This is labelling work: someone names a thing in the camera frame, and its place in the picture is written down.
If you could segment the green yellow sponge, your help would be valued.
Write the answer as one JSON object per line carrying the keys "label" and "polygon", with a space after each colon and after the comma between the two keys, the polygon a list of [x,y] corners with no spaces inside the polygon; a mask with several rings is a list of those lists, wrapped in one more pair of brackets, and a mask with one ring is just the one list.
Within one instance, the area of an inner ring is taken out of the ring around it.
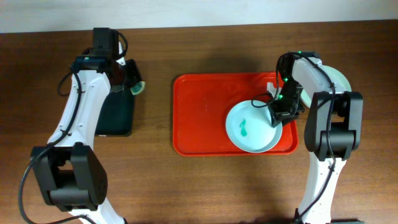
{"label": "green yellow sponge", "polygon": [[136,96],[141,94],[145,90],[145,87],[146,87],[145,81],[140,81],[137,82],[134,86],[130,87],[130,91],[132,95]]}

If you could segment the light blue plate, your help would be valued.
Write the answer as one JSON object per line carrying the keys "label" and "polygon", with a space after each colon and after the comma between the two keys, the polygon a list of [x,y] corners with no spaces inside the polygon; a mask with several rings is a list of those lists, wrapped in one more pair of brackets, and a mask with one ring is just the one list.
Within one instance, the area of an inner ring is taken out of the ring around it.
{"label": "light blue plate", "polygon": [[282,124],[272,125],[268,107],[256,108],[252,101],[242,101],[231,108],[225,130],[229,140],[242,151],[262,153],[271,150],[280,141]]}

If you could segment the mint green plate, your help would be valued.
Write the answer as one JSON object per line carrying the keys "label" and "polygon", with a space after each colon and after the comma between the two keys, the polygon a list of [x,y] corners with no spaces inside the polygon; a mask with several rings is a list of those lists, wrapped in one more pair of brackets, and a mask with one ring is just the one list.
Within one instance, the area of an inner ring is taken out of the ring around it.
{"label": "mint green plate", "polygon": [[[348,79],[337,69],[333,67],[329,67],[327,65],[324,65],[322,68],[327,74],[329,74],[330,78],[333,80],[335,79],[338,84],[341,85],[341,87],[346,90],[346,91],[352,91],[351,85],[348,81]],[[311,97],[307,94],[305,90],[302,90],[302,93],[300,95],[300,99],[302,103],[309,108],[310,104],[312,102]]]}

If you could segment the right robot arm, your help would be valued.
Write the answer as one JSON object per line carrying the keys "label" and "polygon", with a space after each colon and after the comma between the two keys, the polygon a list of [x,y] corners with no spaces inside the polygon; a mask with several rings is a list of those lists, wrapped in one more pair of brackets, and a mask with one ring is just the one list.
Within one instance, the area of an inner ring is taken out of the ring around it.
{"label": "right robot arm", "polygon": [[300,95],[311,96],[304,142],[310,168],[293,223],[331,223],[338,178],[361,140],[363,97],[348,91],[325,70],[315,52],[287,52],[275,66],[276,90],[268,101],[273,126],[285,126],[303,112]]}

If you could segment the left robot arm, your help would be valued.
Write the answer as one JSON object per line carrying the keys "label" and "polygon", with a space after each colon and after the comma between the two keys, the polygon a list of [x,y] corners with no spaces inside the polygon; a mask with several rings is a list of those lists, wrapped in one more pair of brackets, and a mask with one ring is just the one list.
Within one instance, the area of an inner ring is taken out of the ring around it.
{"label": "left robot arm", "polygon": [[145,81],[128,42],[111,28],[93,29],[92,46],[78,55],[67,78],[71,89],[47,144],[32,149],[33,172],[47,205],[83,223],[125,223],[107,198],[108,176],[94,152],[96,136],[128,136],[135,98]]}

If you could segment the red plastic tray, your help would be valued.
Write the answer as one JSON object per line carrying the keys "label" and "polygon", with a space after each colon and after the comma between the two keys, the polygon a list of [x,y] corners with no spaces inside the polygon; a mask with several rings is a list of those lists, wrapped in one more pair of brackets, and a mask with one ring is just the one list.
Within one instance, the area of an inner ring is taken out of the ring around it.
{"label": "red plastic tray", "polygon": [[245,156],[226,132],[230,109],[280,85],[273,72],[188,73],[177,77],[173,90],[174,149],[185,157]]}

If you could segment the black rectangular basin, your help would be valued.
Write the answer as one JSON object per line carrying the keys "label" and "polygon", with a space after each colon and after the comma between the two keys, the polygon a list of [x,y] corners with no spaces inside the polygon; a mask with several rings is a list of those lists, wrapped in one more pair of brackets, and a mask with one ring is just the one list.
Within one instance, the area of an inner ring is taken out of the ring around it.
{"label": "black rectangular basin", "polygon": [[101,107],[95,134],[97,136],[129,136],[132,132],[135,99],[130,89],[110,93]]}

